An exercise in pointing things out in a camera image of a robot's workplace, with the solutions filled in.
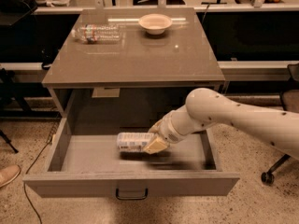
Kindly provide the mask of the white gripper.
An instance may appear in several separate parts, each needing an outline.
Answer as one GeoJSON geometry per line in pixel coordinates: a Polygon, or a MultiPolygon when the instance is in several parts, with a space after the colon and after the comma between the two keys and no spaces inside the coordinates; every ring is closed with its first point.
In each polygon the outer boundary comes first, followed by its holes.
{"type": "Polygon", "coordinates": [[[169,147],[170,144],[175,144],[182,141],[185,136],[180,134],[175,128],[175,121],[180,121],[179,113],[171,111],[162,119],[155,122],[150,128],[149,133],[158,133],[154,135],[148,143],[143,147],[143,151],[148,154],[159,153],[169,147]]]}

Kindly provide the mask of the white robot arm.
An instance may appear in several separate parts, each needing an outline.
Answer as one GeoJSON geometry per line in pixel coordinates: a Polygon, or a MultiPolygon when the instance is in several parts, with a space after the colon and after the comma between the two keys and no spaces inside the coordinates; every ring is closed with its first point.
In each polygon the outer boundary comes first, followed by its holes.
{"type": "Polygon", "coordinates": [[[250,134],[273,148],[299,159],[299,114],[244,105],[205,88],[191,91],[185,105],[166,114],[149,131],[143,150],[154,154],[220,123],[250,134]]]}

